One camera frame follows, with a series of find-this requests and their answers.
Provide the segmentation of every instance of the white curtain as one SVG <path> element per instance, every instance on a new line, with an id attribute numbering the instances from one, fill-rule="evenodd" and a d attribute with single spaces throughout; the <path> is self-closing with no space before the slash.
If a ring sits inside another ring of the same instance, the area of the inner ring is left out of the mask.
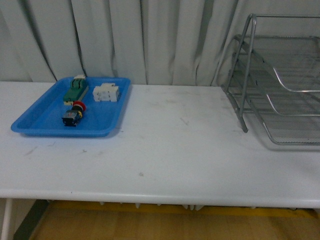
<path id="1" fill-rule="evenodd" d="M 0 0 L 0 81 L 126 77 L 216 86 L 250 13 L 320 15 L 318 0 Z M 265 22 L 259 33 L 319 33 Z"/>

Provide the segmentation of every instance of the stacked wire tray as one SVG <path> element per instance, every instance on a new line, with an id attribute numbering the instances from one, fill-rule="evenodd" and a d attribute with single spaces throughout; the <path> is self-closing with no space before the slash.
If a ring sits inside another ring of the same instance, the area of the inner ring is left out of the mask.
<path id="1" fill-rule="evenodd" d="M 275 144 L 320 145 L 320 39 L 243 34 L 235 39 L 238 51 L 222 88 L 242 129 L 248 131 L 243 113 L 250 111 Z"/>

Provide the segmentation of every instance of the white terminal block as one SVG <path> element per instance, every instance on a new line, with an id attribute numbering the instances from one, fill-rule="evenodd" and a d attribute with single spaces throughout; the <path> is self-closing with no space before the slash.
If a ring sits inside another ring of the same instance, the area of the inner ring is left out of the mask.
<path id="1" fill-rule="evenodd" d="M 101 86 L 96 86 L 92 94 L 96 102 L 117 102 L 119 99 L 119 87 L 115 83 L 103 83 Z"/>

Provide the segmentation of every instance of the wooden floor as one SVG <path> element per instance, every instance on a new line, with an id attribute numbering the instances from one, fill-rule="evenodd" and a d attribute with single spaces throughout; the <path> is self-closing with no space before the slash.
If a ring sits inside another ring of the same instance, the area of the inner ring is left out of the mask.
<path id="1" fill-rule="evenodd" d="M 313 210 L 55 201 L 31 240 L 320 240 Z"/>

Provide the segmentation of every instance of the plastic tray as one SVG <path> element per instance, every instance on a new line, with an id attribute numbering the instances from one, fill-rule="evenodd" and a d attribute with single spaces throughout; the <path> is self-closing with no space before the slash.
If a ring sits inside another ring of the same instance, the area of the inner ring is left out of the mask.
<path id="1" fill-rule="evenodd" d="M 63 96 L 70 88 L 73 77 L 57 81 L 11 126 L 12 131 L 30 136 L 104 137 L 117 125 L 121 109 L 129 90 L 127 78 L 87 77 L 89 90 L 82 99 L 86 105 L 83 118 L 76 127 L 65 126 L 63 114 L 71 109 L 64 105 Z M 119 86 L 117 102 L 94 100 L 92 92 L 102 83 Z"/>

